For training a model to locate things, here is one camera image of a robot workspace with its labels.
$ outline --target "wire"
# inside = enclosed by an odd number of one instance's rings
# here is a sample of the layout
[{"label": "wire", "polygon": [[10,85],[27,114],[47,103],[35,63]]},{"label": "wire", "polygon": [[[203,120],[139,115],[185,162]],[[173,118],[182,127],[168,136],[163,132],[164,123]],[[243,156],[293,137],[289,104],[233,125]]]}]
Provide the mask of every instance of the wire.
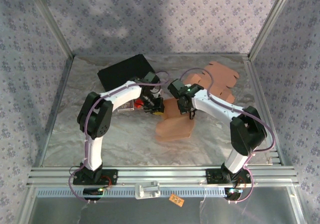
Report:
[{"label": "wire", "polygon": [[247,199],[249,198],[249,196],[252,194],[252,191],[253,191],[253,189],[254,189],[254,188],[253,188],[253,187],[254,187],[254,186],[253,186],[253,185],[254,185],[254,184],[253,184],[253,183],[254,183],[254,178],[253,178],[252,172],[246,167],[246,166],[247,166],[247,163],[250,161],[250,159],[252,158],[252,156],[253,156],[255,153],[269,151],[269,150],[271,150],[272,148],[274,148],[274,146],[275,146],[275,144],[276,144],[275,134],[274,134],[273,130],[271,129],[271,127],[269,127],[264,121],[262,121],[262,120],[259,119],[258,117],[254,116],[254,115],[251,115],[250,113],[247,113],[247,112],[245,112],[245,111],[243,111],[243,110],[233,109],[233,108],[229,107],[228,105],[222,104],[222,103],[220,103],[219,101],[215,100],[215,99],[212,97],[212,95],[210,94],[210,89],[211,89],[211,87],[212,87],[212,85],[213,85],[213,83],[214,83],[214,78],[213,78],[212,74],[211,74],[208,70],[203,69],[203,68],[199,68],[199,67],[191,68],[191,69],[185,71],[185,72],[180,76],[180,80],[183,78],[183,76],[184,76],[187,72],[189,72],[189,71],[191,71],[191,70],[201,70],[201,71],[205,71],[206,73],[209,74],[209,76],[210,76],[210,78],[211,78],[211,83],[210,83],[209,87],[207,88],[206,93],[207,93],[208,97],[210,98],[210,100],[212,100],[215,104],[220,105],[221,107],[223,107],[223,108],[225,108],[225,109],[228,109],[228,110],[231,110],[231,111],[234,111],[234,112],[237,112],[237,113],[240,113],[240,114],[243,114],[243,115],[245,115],[245,116],[247,116],[247,117],[252,118],[253,120],[255,120],[255,121],[257,121],[258,123],[260,123],[261,125],[263,125],[263,126],[267,129],[267,131],[270,133],[270,135],[271,135],[271,137],[272,137],[272,144],[271,144],[271,146],[269,146],[268,148],[265,148],[265,149],[253,150],[253,152],[251,153],[251,155],[248,157],[248,159],[246,160],[246,162],[243,164],[243,169],[246,170],[246,171],[249,173],[249,175],[250,175],[251,183],[252,183],[252,184],[251,184],[251,188],[250,188],[250,191],[249,191],[249,193],[248,193],[248,195],[247,195],[246,197],[242,198],[241,200],[236,200],[236,201],[233,201],[233,202],[242,202],[242,201],[245,201],[245,200],[247,200]]},{"label": "wire", "polygon": [[237,182],[237,184],[236,184],[236,187],[237,187],[237,185],[240,185],[241,183],[240,183],[240,181],[242,181],[243,183],[244,183],[244,187],[246,187],[246,181],[241,177],[241,176],[239,176],[239,178],[238,178],[238,182]]},{"label": "wire", "polygon": [[89,152],[88,152],[88,141],[89,141],[89,138],[90,138],[90,136],[88,135],[88,122],[89,122],[89,119],[90,119],[90,116],[91,116],[91,114],[92,114],[92,112],[94,111],[94,109],[95,109],[95,107],[98,105],[98,103],[101,101],[101,100],[103,100],[104,98],[106,98],[106,97],[110,97],[110,96],[112,96],[112,95],[115,95],[115,94],[117,94],[117,93],[119,93],[119,92],[121,92],[122,90],[125,90],[125,89],[127,89],[127,88],[130,88],[130,87],[133,87],[133,86],[161,86],[161,85],[164,85],[164,84],[166,84],[166,83],[168,83],[169,82],[169,80],[170,80],[170,75],[169,75],[169,73],[167,72],[167,71],[159,71],[159,72],[157,72],[157,73],[166,73],[167,75],[168,75],[168,78],[167,78],[167,80],[165,81],[165,82],[160,82],[160,83],[157,83],[157,84],[150,84],[150,83],[134,83],[134,84],[130,84],[130,85],[127,85],[127,86],[123,86],[123,87],[121,87],[121,88],[119,88],[119,89],[117,89],[117,90],[114,90],[114,91],[112,91],[111,93],[108,93],[108,94],[105,94],[104,96],[101,96],[92,106],[91,106],[91,108],[90,108],[90,110],[89,110],[89,112],[88,112],[88,115],[86,116],[86,118],[85,118],[85,126],[84,126],[84,133],[85,133],[85,137],[86,137],[86,139],[85,139],[85,141],[84,141],[84,150],[85,150],[85,152],[84,152],[84,162],[83,162],[83,164],[82,164],[82,166],[80,166],[80,168],[78,168],[78,169],[76,169],[70,176],[69,176],[69,179],[68,179],[68,185],[69,185],[69,188],[70,188],[70,190],[71,190],[71,192],[75,195],[75,197],[77,198],[77,199],[79,199],[79,200],[81,200],[81,201],[84,201],[84,202],[87,202],[87,203],[89,203],[90,202],[90,200],[86,200],[86,199],[84,199],[83,197],[80,197],[76,192],[75,192],[75,190],[73,189],[73,187],[72,187],[72,184],[71,184],[71,179],[72,179],[72,177],[74,177],[74,175],[78,172],[78,171],[81,171],[85,166],[86,166],[86,164],[87,164],[87,161],[88,161],[88,157],[89,157]]},{"label": "wire", "polygon": [[78,167],[78,168],[79,168],[80,166],[73,165],[72,167],[70,167],[70,169],[69,169],[69,174],[70,174],[70,175],[71,175],[71,169],[74,168],[74,167]]},{"label": "wire", "polygon": [[101,176],[101,178],[102,179],[108,179],[108,185],[105,185],[103,188],[108,188],[108,187],[110,187],[111,185],[112,185],[112,181],[111,181],[111,179],[110,179],[110,177],[108,177],[108,176],[106,176],[106,175],[103,175],[103,176]]},{"label": "wire", "polygon": [[[165,71],[165,70],[160,70],[160,71],[156,72],[155,74],[157,75],[157,74],[159,74],[159,73],[165,73],[165,74],[168,76],[167,81],[169,81],[170,74],[169,74],[167,71]],[[158,89],[156,92],[152,92],[152,91],[150,91],[150,92],[151,92],[152,94],[157,94],[157,93],[160,92],[160,90],[161,90],[161,86],[159,86],[159,89]]]}]

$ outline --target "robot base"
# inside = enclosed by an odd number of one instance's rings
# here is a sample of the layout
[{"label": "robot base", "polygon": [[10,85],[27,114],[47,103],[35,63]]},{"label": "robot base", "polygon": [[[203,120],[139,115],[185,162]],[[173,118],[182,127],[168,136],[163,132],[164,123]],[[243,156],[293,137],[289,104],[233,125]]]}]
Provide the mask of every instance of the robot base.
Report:
[{"label": "robot base", "polygon": [[206,182],[207,184],[230,184],[234,183],[236,185],[240,184],[251,184],[250,174],[247,170],[241,169],[238,173],[233,174],[227,172],[224,168],[212,168],[206,169]]},{"label": "robot base", "polygon": [[118,170],[102,169],[102,165],[95,171],[85,167],[75,173],[74,176],[74,185],[108,185],[109,180],[111,181],[111,185],[116,185]]}]

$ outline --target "aluminum frame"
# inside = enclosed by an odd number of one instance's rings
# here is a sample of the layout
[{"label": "aluminum frame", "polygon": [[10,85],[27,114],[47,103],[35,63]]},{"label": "aluminum frame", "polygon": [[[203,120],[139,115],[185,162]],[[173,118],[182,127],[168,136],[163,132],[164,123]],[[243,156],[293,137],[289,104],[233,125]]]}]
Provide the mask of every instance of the aluminum frame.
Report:
[{"label": "aluminum frame", "polygon": [[64,35],[62,34],[58,24],[56,23],[51,11],[49,10],[46,0],[34,0],[34,2],[38,7],[39,11],[41,12],[48,27],[51,29],[52,34],[55,36],[64,54],[67,56],[68,59],[73,60],[74,55],[66,39],[64,38]]},{"label": "aluminum frame", "polygon": [[45,156],[46,156],[46,150],[48,148],[49,140],[50,140],[52,131],[54,129],[54,124],[56,122],[55,120],[57,119],[59,106],[61,104],[62,97],[63,97],[64,92],[65,92],[65,88],[66,88],[66,85],[67,85],[66,83],[67,83],[68,78],[69,78],[69,74],[70,74],[70,71],[71,71],[72,64],[73,64],[73,58],[72,59],[67,59],[66,67],[65,67],[65,69],[64,69],[64,71],[62,73],[61,87],[57,91],[57,94],[59,94],[59,98],[58,98],[58,100],[56,102],[56,107],[53,108],[53,110],[52,110],[53,111],[52,122],[50,123],[49,128],[48,128],[48,135],[47,135],[47,138],[45,139],[45,143],[44,143],[45,145],[43,147],[44,149],[42,151],[42,155],[40,157],[38,166],[42,166],[43,167],[44,159],[45,159]]},{"label": "aluminum frame", "polygon": [[264,22],[263,27],[261,28],[257,38],[255,39],[254,44],[252,45],[248,56],[251,61],[255,59],[262,45],[266,41],[271,29],[276,23],[282,9],[284,8],[287,0],[275,0],[273,7],[271,8],[266,21]]},{"label": "aluminum frame", "polygon": [[[242,55],[242,57],[260,116],[274,130],[275,128],[273,126],[271,115],[267,108],[267,103],[264,98],[260,82],[257,78],[255,68],[247,56]],[[70,69],[66,74],[67,78],[64,79],[65,82],[61,90],[61,97],[68,80]],[[270,152],[273,161],[272,165],[249,165],[249,169],[253,172],[255,187],[287,187],[297,223],[307,223],[303,214],[302,204],[299,199],[299,192],[295,188],[299,186],[295,170],[292,166],[283,166],[283,164],[285,164],[284,156],[278,145],[278,138],[276,140],[277,146]],[[229,184],[207,185],[205,169],[219,168],[219,166],[110,166],[104,168],[114,168],[119,170],[118,184],[113,187],[117,189],[133,187],[137,182],[152,180],[159,181],[161,183],[161,187],[232,187],[232,185]],[[18,224],[27,223],[26,221],[29,220],[34,200],[37,196],[37,190],[39,188],[67,187],[69,177],[68,170],[69,167],[43,166],[32,169],[26,184],[28,190],[17,222]]]}]

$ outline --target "metal corner post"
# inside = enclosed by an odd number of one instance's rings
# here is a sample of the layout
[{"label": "metal corner post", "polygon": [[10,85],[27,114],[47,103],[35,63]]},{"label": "metal corner post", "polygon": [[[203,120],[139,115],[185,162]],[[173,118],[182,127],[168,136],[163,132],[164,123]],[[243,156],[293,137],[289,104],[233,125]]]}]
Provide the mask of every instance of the metal corner post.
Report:
[{"label": "metal corner post", "polygon": [[253,61],[257,56],[259,50],[266,41],[267,36],[275,25],[282,9],[284,8],[286,1],[287,0],[275,0],[275,3],[268,14],[266,21],[264,22],[264,25],[262,26],[253,46],[248,53],[250,61]]},{"label": "metal corner post", "polygon": [[52,13],[46,3],[46,0],[34,0],[34,2],[35,5],[38,7],[40,13],[42,14],[46,24],[51,29],[52,34],[56,38],[64,54],[67,56],[68,59],[73,60],[74,55],[72,54],[72,51],[66,39],[64,38],[58,24],[52,16]]}]

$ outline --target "floral pattern wall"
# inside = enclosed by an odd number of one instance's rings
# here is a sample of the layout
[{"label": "floral pattern wall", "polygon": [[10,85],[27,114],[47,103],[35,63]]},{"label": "floral pattern wall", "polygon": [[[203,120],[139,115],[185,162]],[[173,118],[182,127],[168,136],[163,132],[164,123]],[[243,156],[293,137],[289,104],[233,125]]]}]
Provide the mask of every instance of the floral pattern wall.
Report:
[{"label": "floral pattern wall", "polygon": [[67,58],[34,0],[0,6],[0,223],[13,223]]},{"label": "floral pattern wall", "polygon": [[275,0],[46,0],[75,55],[248,53]]},{"label": "floral pattern wall", "polygon": [[288,0],[254,65],[311,221],[320,223],[320,0]]}]

